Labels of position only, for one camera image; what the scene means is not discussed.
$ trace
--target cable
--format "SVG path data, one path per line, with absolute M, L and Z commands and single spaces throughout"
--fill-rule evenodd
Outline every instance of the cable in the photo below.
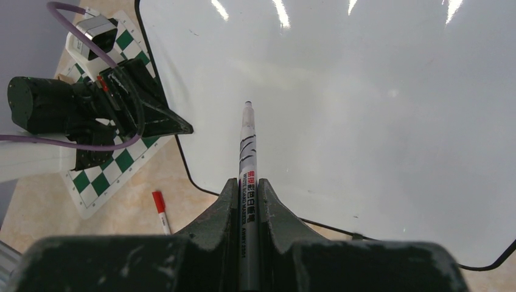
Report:
M 59 11 L 57 10 L 66 10 L 70 12 L 75 12 L 84 15 L 86 10 L 81 7 L 77 7 L 70 4 L 60 3 L 60 2 L 48 2 L 47 9 L 50 11 L 52 16 L 54 16 L 69 32 L 71 32 L 75 37 L 77 37 L 80 41 L 82 41 L 88 48 L 90 48 L 99 58 L 105 61 L 109 67 L 113 68 L 113 74 L 119 79 L 120 83 L 127 86 L 129 96 L 134 102 L 134 106 L 136 108 L 136 120 L 137 120 L 137 130 L 134 137 L 125 141 L 118 145 L 110 145 L 110 146 L 98 146 L 98 145 L 81 145 L 74 144 L 70 142 L 57 141 L 52 139 L 46 139 L 42 137 L 27 137 L 27 136 L 17 136 L 17 135 L 1 135 L 0 141 L 12 141 L 12 142 L 28 142 L 28 143 L 42 143 L 42 144 L 50 144 L 67 148 L 74 148 L 78 150 L 88 150 L 88 151 L 113 151 L 118 149 L 123 149 L 129 147 L 136 143 L 141 137 L 145 130 L 145 118 L 144 118 L 144 109 L 142 106 L 142 102 L 137 97 L 137 90 L 134 87 L 134 83 L 131 81 L 131 78 L 124 72 L 124 70 L 118 67 L 118 64 L 101 48 L 99 48 L 93 41 L 91 41 L 86 35 L 82 34 L 70 21 L 68 21 Z

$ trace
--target whiteboard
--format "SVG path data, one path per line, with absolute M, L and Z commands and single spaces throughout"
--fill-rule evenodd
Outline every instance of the whiteboard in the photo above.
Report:
M 258 176 L 297 216 L 487 267 L 516 238 L 516 2 L 142 0 L 192 181 Z

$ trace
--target marker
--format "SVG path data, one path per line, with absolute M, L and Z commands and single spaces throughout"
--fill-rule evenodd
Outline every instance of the marker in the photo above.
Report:
M 158 209 L 159 222 L 161 222 L 163 232 L 165 232 L 165 235 L 172 234 L 170 232 L 169 222 L 167 221 L 167 214 L 165 214 L 165 201 L 163 200 L 163 195 L 157 190 L 152 192 L 152 197 L 154 198 L 154 203 Z
M 251 102 L 243 109 L 242 131 L 240 132 L 240 244 L 239 244 L 239 289 L 259 291 L 259 241 L 258 241 L 258 181 L 256 173 L 256 132 L 254 110 Z

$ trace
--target red marker cap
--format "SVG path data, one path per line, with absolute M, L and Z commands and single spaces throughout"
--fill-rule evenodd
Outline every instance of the red marker cap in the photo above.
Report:
M 152 197 L 154 198 L 154 203 L 156 204 L 156 208 L 158 209 L 158 213 L 165 212 L 165 201 L 163 201 L 163 195 L 160 191 L 152 192 Z

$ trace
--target green and white checkerboard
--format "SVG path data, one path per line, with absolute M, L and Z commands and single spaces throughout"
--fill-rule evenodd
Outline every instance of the green and white checkerboard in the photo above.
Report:
M 125 59 L 141 58 L 154 77 L 141 33 L 125 12 L 119 11 L 113 17 L 119 21 L 115 50 Z M 87 77 L 74 61 L 62 74 L 75 81 L 82 81 Z M 93 215 L 170 139 L 171 137 L 141 139 L 126 149 L 114 151 L 113 158 L 100 167 L 79 172 L 63 172 L 61 176 L 81 217 L 87 219 Z M 116 137 L 115 144 L 120 143 L 121 139 Z

